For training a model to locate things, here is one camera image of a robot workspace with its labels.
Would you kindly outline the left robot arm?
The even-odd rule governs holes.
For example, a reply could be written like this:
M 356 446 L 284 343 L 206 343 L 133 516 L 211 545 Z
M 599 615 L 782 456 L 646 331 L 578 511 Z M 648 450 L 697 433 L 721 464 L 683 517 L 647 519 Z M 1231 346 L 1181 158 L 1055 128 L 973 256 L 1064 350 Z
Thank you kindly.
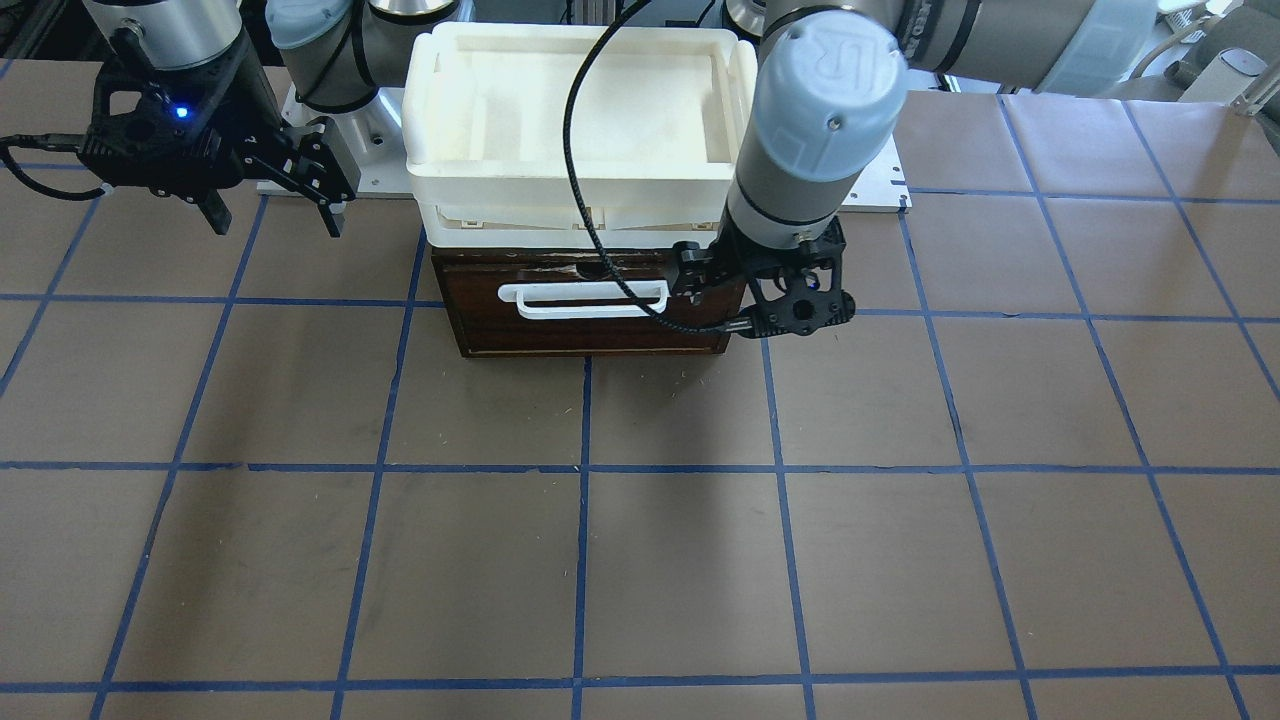
M 910 70 L 1092 95 L 1135 63 L 1156 17 L 1153 1 L 768 1 L 719 231 L 705 250 L 676 245 L 671 293 L 836 272 L 836 215 L 890 141 Z

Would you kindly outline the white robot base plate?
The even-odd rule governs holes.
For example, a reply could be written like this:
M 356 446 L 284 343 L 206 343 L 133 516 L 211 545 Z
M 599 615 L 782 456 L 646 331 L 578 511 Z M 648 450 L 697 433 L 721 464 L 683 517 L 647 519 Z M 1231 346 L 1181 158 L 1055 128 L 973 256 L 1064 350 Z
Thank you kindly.
M 338 159 L 358 168 L 358 199 L 412 199 L 401 87 L 381 88 L 358 110 L 330 114 L 323 137 Z

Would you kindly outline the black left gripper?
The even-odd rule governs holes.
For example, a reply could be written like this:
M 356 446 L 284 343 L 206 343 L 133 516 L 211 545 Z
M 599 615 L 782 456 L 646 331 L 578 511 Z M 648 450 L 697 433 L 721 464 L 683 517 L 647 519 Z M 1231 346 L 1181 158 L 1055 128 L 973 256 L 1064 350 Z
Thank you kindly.
M 781 287 L 791 275 L 813 275 L 808 286 L 832 290 L 838 297 L 844 287 L 844 251 L 847 247 L 838 218 L 832 218 L 820 233 L 800 240 L 792 249 L 772 249 L 748 237 L 728 215 L 721 219 L 716 240 L 709 246 L 680 241 L 668 259 L 668 290 L 672 297 L 698 299 L 709 288 L 739 278 L 773 281 Z

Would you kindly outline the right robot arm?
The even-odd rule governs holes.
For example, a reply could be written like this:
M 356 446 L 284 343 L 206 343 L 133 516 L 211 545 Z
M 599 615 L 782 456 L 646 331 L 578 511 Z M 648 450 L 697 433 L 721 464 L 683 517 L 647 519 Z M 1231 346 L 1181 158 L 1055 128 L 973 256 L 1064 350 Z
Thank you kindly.
M 93 87 L 79 161 L 105 184 L 148 190 L 200 210 L 225 234 L 221 191 L 269 181 L 312 202 L 340 234 L 362 155 L 401 137 L 378 102 L 403 87 L 415 40 L 470 22 L 471 1 L 269 1 L 271 44 L 291 73 L 282 108 L 237 1 L 88 1 L 111 55 Z

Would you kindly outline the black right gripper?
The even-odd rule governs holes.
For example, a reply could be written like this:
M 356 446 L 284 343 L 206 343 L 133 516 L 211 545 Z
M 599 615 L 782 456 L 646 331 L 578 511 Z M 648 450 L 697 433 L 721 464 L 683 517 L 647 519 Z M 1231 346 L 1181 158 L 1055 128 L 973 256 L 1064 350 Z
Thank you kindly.
M 218 136 L 212 174 L 196 201 L 216 236 L 234 219 L 219 191 L 246 179 L 271 181 L 311 201 L 326 233 L 339 238 L 346 205 L 356 200 L 361 170 L 332 117 L 284 127 L 274 87 L 253 42 L 234 40 L 207 64 L 206 129 Z

